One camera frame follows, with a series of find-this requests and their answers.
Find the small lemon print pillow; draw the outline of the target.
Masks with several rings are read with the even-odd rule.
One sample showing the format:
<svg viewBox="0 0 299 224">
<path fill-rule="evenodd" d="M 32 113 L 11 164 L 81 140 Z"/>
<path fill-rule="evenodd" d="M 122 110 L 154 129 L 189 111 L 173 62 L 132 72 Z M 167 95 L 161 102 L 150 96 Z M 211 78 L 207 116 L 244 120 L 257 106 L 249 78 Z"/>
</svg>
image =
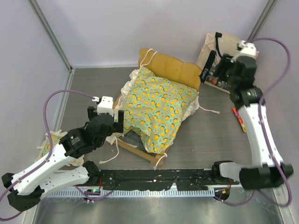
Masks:
<svg viewBox="0 0 299 224">
<path fill-rule="evenodd" d="M 67 132 L 63 132 L 62 130 L 58 130 L 56 132 L 50 131 L 53 147 L 56 144 L 58 144 L 60 139 L 62 137 L 64 137 L 66 134 L 67 134 Z M 38 157 L 36 158 L 35 161 L 38 161 L 42 157 L 46 156 L 50 151 L 50 139 L 49 139 L 47 133 L 45 134 L 45 140 L 42 142 L 41 146 L 38 147 L 38 149 L 39 149 L 39 155 L 38 155 Z M 72 166 L 75 166 L 75 167 L 79 167 L 79 166 L 82 166 L 83 163 L 84 163 L 84 156 L 81 156 L 78 159 L 72 160 L 70 163 L 67 164 L 67 166 L 72 165 Z"/>
</svg>

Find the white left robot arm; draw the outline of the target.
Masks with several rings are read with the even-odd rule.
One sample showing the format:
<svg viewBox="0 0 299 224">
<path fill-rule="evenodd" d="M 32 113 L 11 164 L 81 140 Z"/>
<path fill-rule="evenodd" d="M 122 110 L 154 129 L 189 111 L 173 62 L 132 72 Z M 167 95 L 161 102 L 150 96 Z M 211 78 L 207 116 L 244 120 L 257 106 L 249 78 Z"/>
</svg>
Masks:
<svg viewBox="0 0 299 224">
<path fill-rule="evenodd" d="M 124 111 L 114 113 L 94 112 L 88 108 L 89 121 L 83 127 L 71 129 L 49 152 L 27 169 L 2 176 L 3 185 L 9 190 L 10 206 L 19 212 L 36 206 L 47 194 L 73 186 L 87 184 L 95 186 L 100 171 L 92 161 L 62 173 L 55 172 L 66 164 L 101 147 L 106 137 L 123 132 Z"/>
</svg>

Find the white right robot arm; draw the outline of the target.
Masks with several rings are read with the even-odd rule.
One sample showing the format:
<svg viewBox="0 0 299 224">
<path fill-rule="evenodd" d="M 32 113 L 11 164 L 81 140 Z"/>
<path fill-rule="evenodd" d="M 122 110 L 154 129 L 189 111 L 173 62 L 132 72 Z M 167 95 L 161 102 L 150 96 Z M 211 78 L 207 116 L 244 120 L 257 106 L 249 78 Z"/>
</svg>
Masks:
<svg viewBox="0 0 299 224">
<path fill-rule="evenodd" d="M 217 161 L 211 172 L 216 184 L 228 178 L 239 182 L 246 190 L 276 188 L 293 174 L 292 165 L 286 165 L 280 156 L 266 115 L 263 92 L 254 86 L 256 61 L 250 56 L 234 59 L 223 54 L 214 74 L 230 85 L 230 99 L 241 117 L 250 144 L 252 166 L 245 167 L 232 161 Z"/>
</svg>

